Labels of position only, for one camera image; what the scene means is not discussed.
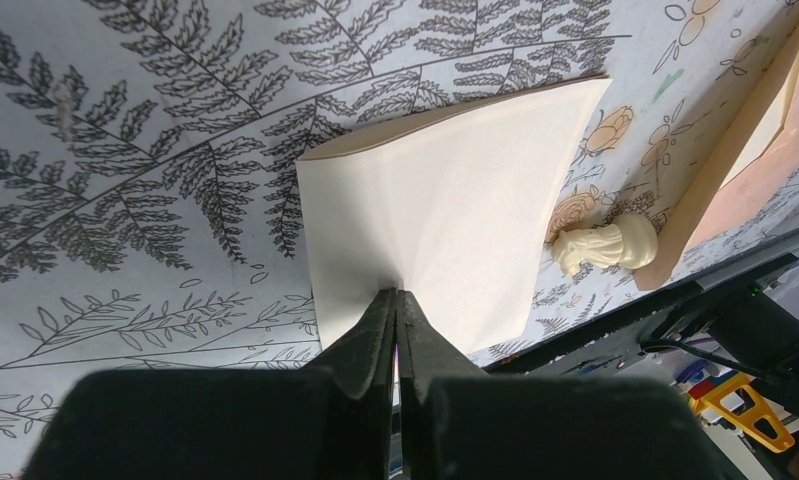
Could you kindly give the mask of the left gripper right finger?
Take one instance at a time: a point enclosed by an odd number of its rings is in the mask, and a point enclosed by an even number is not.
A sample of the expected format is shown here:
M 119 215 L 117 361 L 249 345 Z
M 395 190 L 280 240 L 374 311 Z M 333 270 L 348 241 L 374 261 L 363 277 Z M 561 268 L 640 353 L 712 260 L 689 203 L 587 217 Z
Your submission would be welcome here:
M 396 299 L 409 479 L 737 479 L 668 386 L 639 378 L 491 375 Z

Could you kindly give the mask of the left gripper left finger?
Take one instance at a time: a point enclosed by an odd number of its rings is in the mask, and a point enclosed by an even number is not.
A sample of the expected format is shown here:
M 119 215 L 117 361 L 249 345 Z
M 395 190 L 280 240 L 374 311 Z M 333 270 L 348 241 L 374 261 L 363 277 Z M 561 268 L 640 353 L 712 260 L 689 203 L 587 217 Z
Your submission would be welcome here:
M 384 479 L 396 291 L 295 370 L 104 370 L 64 399 L 27 479 Z

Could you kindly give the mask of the beige lined letter paper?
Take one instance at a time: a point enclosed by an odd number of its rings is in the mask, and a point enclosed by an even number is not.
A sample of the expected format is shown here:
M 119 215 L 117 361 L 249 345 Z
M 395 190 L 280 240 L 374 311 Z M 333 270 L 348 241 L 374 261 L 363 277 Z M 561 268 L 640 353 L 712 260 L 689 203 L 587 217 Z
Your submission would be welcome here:
M 525 329 L 565 177 L 610 79 L 595 76 L 371 125 L 296 174 L 323 347 L 375 294 L 412 293 L 463 353 Z

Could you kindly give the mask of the tan paper envelope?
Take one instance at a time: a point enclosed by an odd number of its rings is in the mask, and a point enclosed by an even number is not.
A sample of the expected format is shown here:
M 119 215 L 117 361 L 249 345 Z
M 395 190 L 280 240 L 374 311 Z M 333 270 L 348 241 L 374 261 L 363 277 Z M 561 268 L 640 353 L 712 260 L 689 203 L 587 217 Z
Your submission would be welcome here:
M 637 288 L 661 287 L 687 250 L 755 216 L 798 165 L 799 25 L 673 210 L 655 259 L 634 271 Z

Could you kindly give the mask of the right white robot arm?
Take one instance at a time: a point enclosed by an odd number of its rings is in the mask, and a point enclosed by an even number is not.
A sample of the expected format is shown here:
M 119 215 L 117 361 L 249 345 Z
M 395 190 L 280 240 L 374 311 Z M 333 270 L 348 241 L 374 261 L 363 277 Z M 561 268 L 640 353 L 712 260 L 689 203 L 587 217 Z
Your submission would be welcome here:
M 721 357 L 672 340 L 670 330 L 706 332 L 726 350 Z M 799 417 L 799 320 L 752 284 L 732 293 L 703 294 L 675 307 L 649 337 L 644 352 L 675 348 L 754 378 L 754 388 Z

